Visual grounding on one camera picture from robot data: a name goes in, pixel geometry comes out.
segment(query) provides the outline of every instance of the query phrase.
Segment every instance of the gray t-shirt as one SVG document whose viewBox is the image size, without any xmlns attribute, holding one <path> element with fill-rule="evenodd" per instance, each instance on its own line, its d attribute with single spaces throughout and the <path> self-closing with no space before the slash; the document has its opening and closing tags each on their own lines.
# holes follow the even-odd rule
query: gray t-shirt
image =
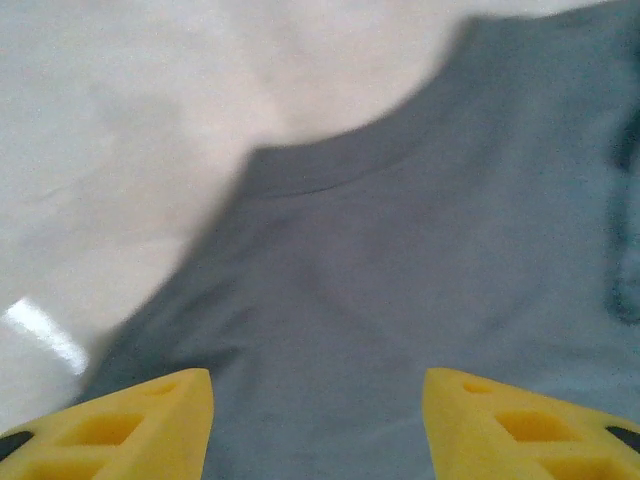
<svg viewBox="0 0 640 480">
<path fill-rule="evenodd" d="M 476 19 L 385 118 L 257 150 L 78 400 L 208 368 L 205 480 L 432 479 L 435 366 L 640 421 L 640 327 L 607 310 L 639 18 Z"/>
</svg>

